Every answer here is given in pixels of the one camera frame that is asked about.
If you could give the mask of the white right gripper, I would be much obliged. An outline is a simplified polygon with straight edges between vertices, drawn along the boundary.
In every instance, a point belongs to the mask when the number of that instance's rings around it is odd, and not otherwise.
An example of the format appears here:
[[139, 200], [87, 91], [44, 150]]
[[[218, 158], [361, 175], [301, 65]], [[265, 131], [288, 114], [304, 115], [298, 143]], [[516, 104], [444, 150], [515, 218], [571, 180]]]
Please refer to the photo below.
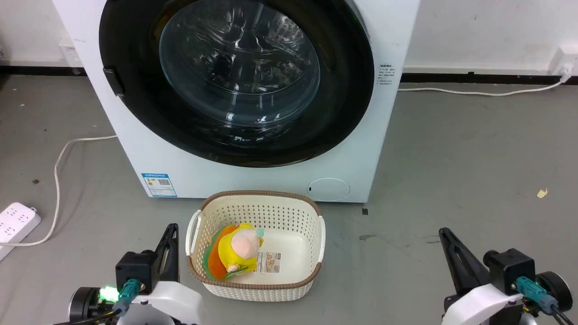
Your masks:
[[489, 284], [489, 270], [448, 227], [439, 230], [439, 239], [456, 296], [461, 297], [448, 307], [442, 325], [481, 325], [509, 302], [522, 300], [520, 293], [508, 296]]

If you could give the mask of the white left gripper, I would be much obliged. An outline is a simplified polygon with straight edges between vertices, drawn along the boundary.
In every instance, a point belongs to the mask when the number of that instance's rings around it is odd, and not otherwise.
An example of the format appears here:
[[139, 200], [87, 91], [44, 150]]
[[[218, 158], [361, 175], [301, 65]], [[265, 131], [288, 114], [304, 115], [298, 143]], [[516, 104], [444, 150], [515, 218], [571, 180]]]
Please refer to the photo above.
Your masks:
[[139, 294], [117, 325], [205, 325], [202, 296], [180, 282], [179, 226], [169, 224], [157, 245], [158, 280], [150, 294]]

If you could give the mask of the round black glass washer door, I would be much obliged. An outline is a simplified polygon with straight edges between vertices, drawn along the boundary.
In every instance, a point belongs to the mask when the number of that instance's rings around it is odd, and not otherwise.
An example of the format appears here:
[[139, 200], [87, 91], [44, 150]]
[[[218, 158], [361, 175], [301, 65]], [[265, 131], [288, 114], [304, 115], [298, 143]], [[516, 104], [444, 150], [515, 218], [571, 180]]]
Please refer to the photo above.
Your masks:
[[107, 0], [103, 71], [149, 130], [220, 164], [311, 160], [369, 107], [374, 58], [345, 0]]

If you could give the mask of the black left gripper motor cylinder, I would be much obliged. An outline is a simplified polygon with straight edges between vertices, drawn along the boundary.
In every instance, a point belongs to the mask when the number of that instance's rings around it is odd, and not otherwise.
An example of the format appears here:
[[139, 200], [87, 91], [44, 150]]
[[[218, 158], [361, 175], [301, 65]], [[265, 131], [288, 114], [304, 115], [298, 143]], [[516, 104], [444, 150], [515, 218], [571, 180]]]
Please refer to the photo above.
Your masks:
[[99, 310], [100, 289], [98, 287], [80, 287], [73, 294], [69, 306], [70, 322], [89, 319], [102, 313]]

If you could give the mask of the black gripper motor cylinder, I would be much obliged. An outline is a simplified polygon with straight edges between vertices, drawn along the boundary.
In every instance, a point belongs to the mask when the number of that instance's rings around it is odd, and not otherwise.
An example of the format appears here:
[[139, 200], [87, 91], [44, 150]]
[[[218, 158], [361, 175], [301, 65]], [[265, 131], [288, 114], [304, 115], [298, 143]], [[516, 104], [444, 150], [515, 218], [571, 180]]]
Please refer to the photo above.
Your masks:
[[89, 319], [102, 313], [99, 310], [100, 289], [98, 287], [80, 287], [73, 294], [69, 306], [70, 322]]
[[537, 282], [558, 301], [558, 309], [568, 312], [573, 306], [572, 290], [567, 282], [553, 271], [541, 272], [536, 275]]

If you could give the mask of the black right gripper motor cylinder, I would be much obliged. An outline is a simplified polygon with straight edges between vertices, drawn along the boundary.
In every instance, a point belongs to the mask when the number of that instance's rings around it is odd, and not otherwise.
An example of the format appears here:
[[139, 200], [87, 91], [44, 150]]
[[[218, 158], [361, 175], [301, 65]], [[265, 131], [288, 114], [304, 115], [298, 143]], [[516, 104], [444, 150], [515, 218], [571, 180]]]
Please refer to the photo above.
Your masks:
[[558, 301], [558, 309], [568, 312], [573, 306], [572, 290], [567, 282], [553, 271], [541, 272], [536, 275], [537, 282]]

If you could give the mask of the white front-load washing machine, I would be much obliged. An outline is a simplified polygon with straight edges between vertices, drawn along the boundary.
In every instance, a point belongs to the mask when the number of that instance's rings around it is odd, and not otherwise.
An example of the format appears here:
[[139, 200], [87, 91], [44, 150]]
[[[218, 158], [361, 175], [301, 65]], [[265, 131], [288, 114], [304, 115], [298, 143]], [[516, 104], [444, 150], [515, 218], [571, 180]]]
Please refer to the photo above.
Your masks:
[[272, 168], [220, 164], [190, 154], [142, 124], [111, 89], [103, 71], [99, 24], [107, 0], [52, 0], [101, 105], [146, 188], [142, 173], [168, 174], [177, 198], [228, 190], [271, 190], [309, 197], [317, 179], [338, 178], [350, 193], [338, 202], [367, 202], [421, 0], [345, 0], [359, 16], [374, 58], [373, 93], [365, 115], [343, 142], [311, 160]]

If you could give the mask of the yellow orange plush doll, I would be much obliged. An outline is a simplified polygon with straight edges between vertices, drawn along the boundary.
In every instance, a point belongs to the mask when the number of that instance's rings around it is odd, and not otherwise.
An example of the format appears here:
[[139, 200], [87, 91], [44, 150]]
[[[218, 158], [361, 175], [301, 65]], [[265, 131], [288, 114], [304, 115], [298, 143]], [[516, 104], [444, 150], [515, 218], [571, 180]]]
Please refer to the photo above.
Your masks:
[[225, 281], [233, 276], [254, 272], [265, 230], [249, 223], [223, 226], [211, 238], [203, 257], [206, 276]]

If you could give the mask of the blue energy label sticker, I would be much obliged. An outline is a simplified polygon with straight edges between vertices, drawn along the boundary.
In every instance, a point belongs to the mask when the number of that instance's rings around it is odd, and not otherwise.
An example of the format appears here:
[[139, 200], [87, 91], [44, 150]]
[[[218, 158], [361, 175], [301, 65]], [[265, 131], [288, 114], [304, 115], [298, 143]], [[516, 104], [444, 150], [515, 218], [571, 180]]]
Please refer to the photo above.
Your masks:
[[178, 197], [168, 174], [142, 173], [142, 178], [151, 197]]

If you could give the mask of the paper label sticker in basket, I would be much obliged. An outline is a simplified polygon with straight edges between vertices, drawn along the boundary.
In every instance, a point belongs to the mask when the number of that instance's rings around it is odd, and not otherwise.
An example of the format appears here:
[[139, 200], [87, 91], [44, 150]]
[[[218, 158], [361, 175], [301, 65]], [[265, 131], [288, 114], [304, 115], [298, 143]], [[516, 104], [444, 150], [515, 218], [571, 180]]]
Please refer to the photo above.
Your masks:
[[256, 272], [259, 272], [260, 274], [279, 274], [281, 259], [281, 253], [258, 252]]

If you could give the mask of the cream perforated laundry basket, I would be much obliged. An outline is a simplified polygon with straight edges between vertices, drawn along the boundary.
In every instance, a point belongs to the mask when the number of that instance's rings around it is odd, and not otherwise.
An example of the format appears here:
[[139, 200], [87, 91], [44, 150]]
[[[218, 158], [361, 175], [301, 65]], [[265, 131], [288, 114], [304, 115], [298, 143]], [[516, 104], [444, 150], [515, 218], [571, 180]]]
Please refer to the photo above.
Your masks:
[[[263, 228], [259, 251], [281, 253], [279, 274], [247, 272], [225, 281], [204, 272], [204, 252], [223, 226], [249, 223]], [[186, 231], [190, 273], [212, 294], [242, 301], [285, 302], [303, 298], [324, 259], [326, 223], [319, 207], [299, 194], [276, 191], [225, 191], [204, 200]]]

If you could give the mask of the round white filter cover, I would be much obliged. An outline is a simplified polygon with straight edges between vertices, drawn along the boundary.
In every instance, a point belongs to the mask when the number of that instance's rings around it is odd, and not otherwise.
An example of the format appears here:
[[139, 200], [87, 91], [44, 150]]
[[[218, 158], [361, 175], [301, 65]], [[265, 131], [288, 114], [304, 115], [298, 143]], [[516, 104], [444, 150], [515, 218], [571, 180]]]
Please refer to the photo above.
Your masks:
[[308, 196], [314, 201], [336, 202], [350, 193], [350, 185], [338, 178], [322, 178], [312, 181], [307, 187]]

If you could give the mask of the white power strip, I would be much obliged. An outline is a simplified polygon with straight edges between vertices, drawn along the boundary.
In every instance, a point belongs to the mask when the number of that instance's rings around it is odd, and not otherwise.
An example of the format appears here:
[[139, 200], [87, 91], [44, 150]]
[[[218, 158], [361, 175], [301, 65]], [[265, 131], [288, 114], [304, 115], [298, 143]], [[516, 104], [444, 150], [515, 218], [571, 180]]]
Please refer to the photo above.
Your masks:
[[11, 203], [0, 212], [0, 262], [14, 249], [2, 243], [20, 243], [40, 222], [37, 210], [20, 202]]

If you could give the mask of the white wall socket plate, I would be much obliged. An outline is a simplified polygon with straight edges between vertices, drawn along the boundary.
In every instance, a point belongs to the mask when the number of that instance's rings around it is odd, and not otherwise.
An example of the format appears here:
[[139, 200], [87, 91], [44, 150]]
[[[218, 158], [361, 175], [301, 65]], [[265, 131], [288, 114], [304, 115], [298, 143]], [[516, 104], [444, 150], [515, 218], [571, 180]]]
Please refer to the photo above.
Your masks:
[[59, 42], [59, 48], [63, 58], [69, 67], [82, 68], [84, 65], [81, 62], [80, 56], [76, 51], [75, 45], [69, 36], [62, 37]]

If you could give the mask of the white wall socket with plug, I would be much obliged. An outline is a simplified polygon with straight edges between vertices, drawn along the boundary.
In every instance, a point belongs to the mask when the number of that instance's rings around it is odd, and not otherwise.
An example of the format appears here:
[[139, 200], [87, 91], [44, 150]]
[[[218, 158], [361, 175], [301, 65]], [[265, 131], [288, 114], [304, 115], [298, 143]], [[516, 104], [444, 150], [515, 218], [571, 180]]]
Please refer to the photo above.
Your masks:
[[551, 59], [548, 75], [578, 76], [578, 45], [563, 45]]

